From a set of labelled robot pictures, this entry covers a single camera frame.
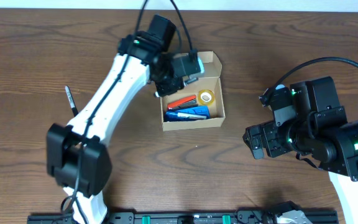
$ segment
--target tape roll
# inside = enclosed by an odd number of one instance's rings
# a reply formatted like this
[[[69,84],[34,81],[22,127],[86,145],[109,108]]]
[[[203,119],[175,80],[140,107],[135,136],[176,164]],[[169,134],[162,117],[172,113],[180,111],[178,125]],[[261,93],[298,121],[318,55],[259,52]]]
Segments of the tape roll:
[[[209,106],[215,101],[215,95],[211,90],[201,90],[198,92],[198,103]]]

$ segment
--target red object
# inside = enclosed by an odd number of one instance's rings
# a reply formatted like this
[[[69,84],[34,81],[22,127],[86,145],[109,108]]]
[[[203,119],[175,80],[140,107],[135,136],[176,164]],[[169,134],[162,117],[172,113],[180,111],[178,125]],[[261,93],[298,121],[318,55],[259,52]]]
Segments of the red object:
[[[188,103],[194,103],[194,105],[197,104],[197,100],[196,100],[196,95],[193,95],[193,96],[187,96],[187,97],[184,97],[180,100],[176,100],[172,103],[169,103],[168,104],[168,110],[175,110],[175,109],[180,109],[181,108],[181,105],[183,104],[186,104],[184,106],[186,107],[189,107]]]

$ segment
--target white wall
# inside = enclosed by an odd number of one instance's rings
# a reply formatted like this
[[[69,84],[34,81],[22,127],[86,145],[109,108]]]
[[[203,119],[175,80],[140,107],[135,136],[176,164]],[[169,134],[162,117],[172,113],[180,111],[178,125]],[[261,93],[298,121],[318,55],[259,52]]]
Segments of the white wall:
[[[358,0],[176,0],[181,10],[358,12]],[[143,0],[0,0],[0,7],[139,9]],[[169,0],[149,0],[147,9],[173,9]]]

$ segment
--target cardboard box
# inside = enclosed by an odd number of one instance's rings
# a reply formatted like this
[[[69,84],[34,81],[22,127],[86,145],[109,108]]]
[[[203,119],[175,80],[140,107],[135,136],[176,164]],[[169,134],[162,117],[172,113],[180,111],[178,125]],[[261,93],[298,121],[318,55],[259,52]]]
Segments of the cardboard box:
[[[222,63],[219,61],[216,54],[210,52],[198,52],[198,56],[203,62],[205,74],[204,77],[199,78],[197,82],[191,83],[184,89],[174,93],[170,96],[164,96],[161,101],[161,122],[164,131],[193,129],[193,128],[210,128],[220,127],[226,117],[224,114],[224,105],[222,98],[221,86],[221,71]],[[186,96],[196,95],[201,90],[211,90],[215,95],[215,100],[212,105],[208,106],[210,119],[199,121],[164,121],[164,114],[167,112],[167,105],[175,100],[179,100]]]

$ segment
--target wood grain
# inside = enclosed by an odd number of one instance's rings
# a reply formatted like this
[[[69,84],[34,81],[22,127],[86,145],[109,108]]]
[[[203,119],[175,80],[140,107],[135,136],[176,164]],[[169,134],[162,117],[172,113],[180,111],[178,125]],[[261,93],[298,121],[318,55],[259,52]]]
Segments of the wood grain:
[[[83,108],[109,71],[117,42],[132,33],[137,13],[0,9],[0,223],[58,211],[65,194],[46,174],[45,134],[72,116],[64,85]],[[172,11],[147,11],[142,29],[154,13],[180,24]],[[186,11],[183,17],[193,45],[215,51],[223,63],[227,118],[221,128],[164,133],[155,87],[143,88],[111,140],[106,203],[138,211],[228,210],[292,200],[334,208],[344,223],[326,172],[294,154],[256,161],[241,137],[246,127],[272,119],[257,96],[289,69],[323,56],[358,61],[358,14]],[[349,121],[358,119],[355,68],[321,63],[285,83],[326,75],[334,78]]]

